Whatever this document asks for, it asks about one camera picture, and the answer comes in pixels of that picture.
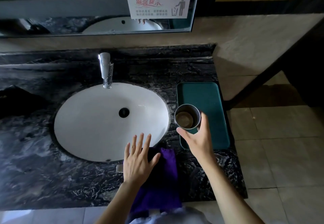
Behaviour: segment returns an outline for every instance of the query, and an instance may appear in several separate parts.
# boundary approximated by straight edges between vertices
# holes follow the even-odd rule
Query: faucet spout
[[[112,84],[114,63],[110,59],[110,54],[106,52],[98,54],[98,60],[100,64],[101,77],[103,79],[103,87],[109,89]]]

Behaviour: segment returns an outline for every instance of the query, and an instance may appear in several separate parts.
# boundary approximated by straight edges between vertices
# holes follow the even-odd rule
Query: green tray
[[[218,85],[214,82],[179,83],[177,85],[178,106],[192,104],[208,116],[213,149],[225,149],[230,139]],[[197,128],[189,130],[197,133]],[[187,142],[180,136],[180,145],[189,149]]]

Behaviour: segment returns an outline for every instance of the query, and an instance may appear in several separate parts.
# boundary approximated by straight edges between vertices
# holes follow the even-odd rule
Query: mirror
[[[0,0],[0,37],[191,31],[197,0]]]

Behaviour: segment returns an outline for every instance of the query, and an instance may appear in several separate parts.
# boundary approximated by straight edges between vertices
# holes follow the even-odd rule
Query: finger
[[[200,124],[200,128],[209,129],[208,117],[203,112],[201,113],[201,124]]]
[[[134,135],[133,136],[133,141],[132,141],[131,155],[133,155],[135,153],[135,150],[136,150],[136,139],[137,139],[137,135]]]
[[[186,140],[186,142],[188,142],[190,140],[190,136],[192,135],[187,130],[184,130],[183,128],[180,128],[180,127],[177,127],[177,132],[179,135],[181,135]]]
[[[154,155],[152,160],[149,162],[151,169],[153,169],[154,166],[157,164],[157,162],[159,162],[160,157],[161,157],[161,153],[157,153]]]
[[[135,154],[137,154],[137,155],[140,154],[142,151],[143,139],[144,139],[144,133],[141,133],[140,138],[138,139],[138,143],[137,143],[136,151],[135,151]]]
[[[148,134],[148,136],[146,137],[146,141],[144,143],[144,146],[143,146],[143,150],[142,150],[143,154],[146,154],[146,155],[148,154],[148,149],[150,148],[151,138],[152,138],[152,135]]]
[[[129,148],[131,144],[128,142],[126,147],[125,147],[125,153],[124,153],[124,160],[126,160],[129,157]]]

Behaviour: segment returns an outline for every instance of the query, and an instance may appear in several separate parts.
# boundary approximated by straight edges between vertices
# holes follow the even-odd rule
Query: stick figure icon
[[[184,0],[181,0],[177,6],[180,6],[180,9],[179,9],[179,16],[182,16],[182,12],[183,12],[183,9],[184,9],[184,6],[186,5],[186,2]]]

